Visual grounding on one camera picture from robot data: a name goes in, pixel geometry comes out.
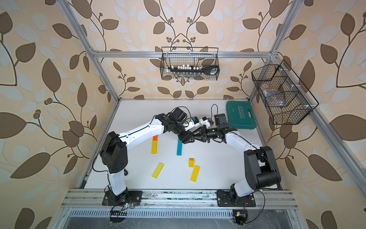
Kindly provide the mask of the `teal rectangular block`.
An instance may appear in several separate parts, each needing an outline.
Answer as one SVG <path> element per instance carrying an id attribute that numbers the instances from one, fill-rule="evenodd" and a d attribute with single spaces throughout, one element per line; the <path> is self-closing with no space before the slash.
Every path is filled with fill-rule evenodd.
<path id="1" fill-rule="evenodd" d="M 182 155 L 182 150 L 183 150 L 183 143 L 182 143 L 182 141 L 178 138 L 178 143 L 177 143 L 177 152 L 176 152 L 176 155 L 177 155 L 177 156 L 181 156 L 181 155 Z"/>

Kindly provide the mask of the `yellow triangular prism block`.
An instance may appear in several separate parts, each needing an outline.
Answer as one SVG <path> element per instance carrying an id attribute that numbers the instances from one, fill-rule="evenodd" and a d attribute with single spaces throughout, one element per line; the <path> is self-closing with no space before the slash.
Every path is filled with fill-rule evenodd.
<path id="1" fill-rule="evenodd" d="M 194 167 L 194 158 L 189 158 L 189 164 L 188 164 L 188 166 L 190 168 L 193 168 Z"/>

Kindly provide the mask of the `yellow rectangular block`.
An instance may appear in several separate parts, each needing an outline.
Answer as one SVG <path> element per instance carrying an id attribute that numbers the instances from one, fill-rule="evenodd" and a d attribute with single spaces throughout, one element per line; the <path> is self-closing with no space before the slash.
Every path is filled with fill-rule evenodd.
<path id="1" fill-rule="evenodd" d="M 152 151 L 151 151 L 151 153 L 152 153 L 152 155 L 155 155 L 155 154 L 157 154 L 157 141 L 152 141 Z"/>
<path id="2" fill-rule="evenodd" d="M 199 171 L 200 171 L 200 167 L 199 166 L 194 166 L 193 173 L 192 173 L 192 176 L 191 176 L 191 179 L 190 179 L 192 182 L 197 181 Z"/>

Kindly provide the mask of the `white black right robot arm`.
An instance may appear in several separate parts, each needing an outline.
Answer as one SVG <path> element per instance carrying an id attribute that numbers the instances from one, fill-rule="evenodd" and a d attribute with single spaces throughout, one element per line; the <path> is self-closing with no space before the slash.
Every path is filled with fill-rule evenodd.
<path id="1" fill-rule="evenodd" d="M 279 185 L 281 176 L 271 147 L 259 146 L 243 137 L 236 128 L 229 126 L 225 114 L 216 114 L 214 122 L 214 128 L 202 124 L 192 135 L 201 142 L 219 140 L 244 154 L 245 178 L 231 185 L 232 201 L 243 200 L 256 191 Z"/>

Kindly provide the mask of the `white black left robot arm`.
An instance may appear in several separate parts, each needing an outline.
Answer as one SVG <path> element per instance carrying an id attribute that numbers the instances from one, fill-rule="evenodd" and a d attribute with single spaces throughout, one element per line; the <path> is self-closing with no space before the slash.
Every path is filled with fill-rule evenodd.
<path id="1" fill-rule="evenodd" d="M 167 114 L 155 115 L 150 122 L 131 131 L 117 134 L 110 132 L 99 153 L 102 163 L 107 168 L 109 191 L 116 197 L 127 193 L 124 180 L 124 169 L 128 164 L 128 152 L 144 141 L 165 132 L 172 132 L 178 136 L 183 144 L 194 142 L 189 131 L 200 125 L 197 117 L 186 123 L 186 113 L 180 108 Z"/>

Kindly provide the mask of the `green plastic tool case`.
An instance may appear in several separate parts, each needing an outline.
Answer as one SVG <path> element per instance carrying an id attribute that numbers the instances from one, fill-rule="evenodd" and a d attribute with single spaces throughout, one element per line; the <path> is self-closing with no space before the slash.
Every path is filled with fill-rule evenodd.
<path id="1" fill-rule="evenodd" d="M 256 129 L 252 106 L 247 101 L 228 101 L 226 103 L 227 121 L 236 129 Z"/>

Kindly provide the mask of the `yellow-green rectangular block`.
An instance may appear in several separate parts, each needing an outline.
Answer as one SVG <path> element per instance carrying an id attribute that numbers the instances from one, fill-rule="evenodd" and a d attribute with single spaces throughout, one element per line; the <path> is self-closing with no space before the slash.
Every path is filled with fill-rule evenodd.
<path id="1" fill-rule="evenodd" d="M 156 167 L 155 171 L 152 174 L 152 177 L 157 179 L 158 176 L 160 175 L 162 169 L 164 168 L 164 164 L 163 163 L 159 163 L 158 166 Z"/>

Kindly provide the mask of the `plastic bag in basket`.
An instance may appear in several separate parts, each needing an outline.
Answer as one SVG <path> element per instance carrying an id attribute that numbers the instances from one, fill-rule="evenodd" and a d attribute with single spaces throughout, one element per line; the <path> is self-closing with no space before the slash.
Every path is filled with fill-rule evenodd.
<path id="1" fill-rule="evenodd" d="M 260 89 L 265 98 L 264 104 L 266 107 L 285 107 L 285 93 L 279 90 L 270 88 L 266 83 L 260 85 Z"/>

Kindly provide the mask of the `socket set rail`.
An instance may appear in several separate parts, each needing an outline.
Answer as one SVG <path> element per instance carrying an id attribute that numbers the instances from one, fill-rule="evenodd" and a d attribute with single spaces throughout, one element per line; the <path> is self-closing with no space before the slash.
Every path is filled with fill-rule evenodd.
<path id="1" fill-rule="evenodd" d="M 214 75 L 218 75 L 220 73 L 220 68 L 218 65 L 210 65 L 206 68 L 200 67 L 200 66 L 199 67 L 180 66 L 180 67 L 175 67 L 175 68 L 168 67 L 165 70 L 173 72 L 173 73 L 184 73 L 184 74 L 193 73 L 193 74 L 204 74 L 204 75 L 208 75 L 208 76 L 214 76 Z"/>

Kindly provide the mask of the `aluminium front rail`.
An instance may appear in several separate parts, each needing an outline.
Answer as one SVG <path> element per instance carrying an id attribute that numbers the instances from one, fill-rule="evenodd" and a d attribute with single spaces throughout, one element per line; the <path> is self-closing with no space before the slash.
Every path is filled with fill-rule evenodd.
<path id="1" fill-rule="evenodd" d="M 117 199 L 103 189 L 71 189 L 63 208 L 107 208 L 123 204 L 133 209 L 248 209 L 298 210 L 290 191 L 262 190 L 241 203 L 229 199 L 226 191 L 188 189 L 131 189 L 128 196 Z"/>

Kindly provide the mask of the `aluminium frame post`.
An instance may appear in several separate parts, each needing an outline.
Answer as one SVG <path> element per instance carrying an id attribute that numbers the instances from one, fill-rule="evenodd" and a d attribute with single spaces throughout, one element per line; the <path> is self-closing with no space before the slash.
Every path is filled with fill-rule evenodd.
<path id="1" fill-rule="evenodd" d="M 298 1 L 292 1 L 291 7 L 288 11 L 287 16 L 285 17 L 285 20 L 276 36 L 276 39 L 274 41 L 274 44 L 270 50 L 270 52 L 249 52 L 249 58 L 264 58 L 266 59 L 265 65 L 268 65 L 270 63 L 278 63 L 281 59 L 279 57 L 280 48 L 287 36 L 287 34 L 290 31 L 290 27 L 294 23 L 296 17 L 298 16 L 302 6 L 304 4 L 304 1 L 298 0 Z"/>

